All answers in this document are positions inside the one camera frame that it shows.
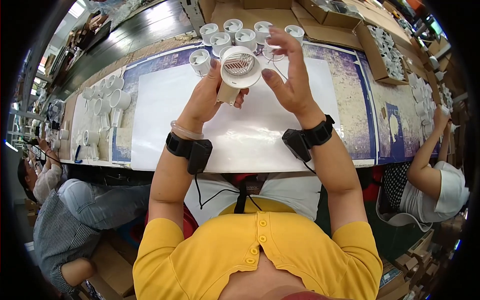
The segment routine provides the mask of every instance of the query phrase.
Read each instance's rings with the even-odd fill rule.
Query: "striped shirt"
[[[52,285],[62,293],[72,293],[61,274],[61,266],[82,257],[90,257],[100,232],[77,220],[67,205],[52,190],[35,222],[33,242],[38,266]]]

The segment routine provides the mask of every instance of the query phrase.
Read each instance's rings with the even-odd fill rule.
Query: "polka dot skirt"
[[[383,184],[388,204],[393,211],[399,212],[403,190],[407,184],[407,170],[411,161],[390,164],[385,168]]]

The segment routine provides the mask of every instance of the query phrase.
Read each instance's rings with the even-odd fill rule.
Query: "window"
[[[78,17],[80,17],[82,13],[84,13],[84,11],[85,11],[85,8],[83,8],[80,4],[75,2],[70,8],[70,10],[68,11],[68,13],[78,19]]]

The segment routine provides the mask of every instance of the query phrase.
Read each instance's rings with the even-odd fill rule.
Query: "white paper sheet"
[[[275,66],[287,76],[288,59],[275,66],[259,57],[264,67]],[[315,101],[335,121],[340,119],[332,77],[325,60],[305,58],[310,88]],[[140,76],[132,134],[132,163],[135,170],[155,170],[170,132],[200,81],[190,65],[182,65]],[[286,111],[274,93],[260,80],[250,87],[242,109],[223,104],[214,118],[204,125],[204,138],[213,151],[205,172],[286,172],[306,170],[303,163],[282,142],[285,130],[300,129],[295,116]]]

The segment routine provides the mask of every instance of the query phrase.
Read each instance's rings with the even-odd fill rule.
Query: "yellow shirt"
[[[230,274],[256,270],[259,246],[277,269],[300,277],[308,290],[376,298],[382,261],[368,223],[344,225],[330,239],[306,217],[264,211],[212,218],[187,240],[173,221],[150,221],[133,266],[137,298],[218,299]]]

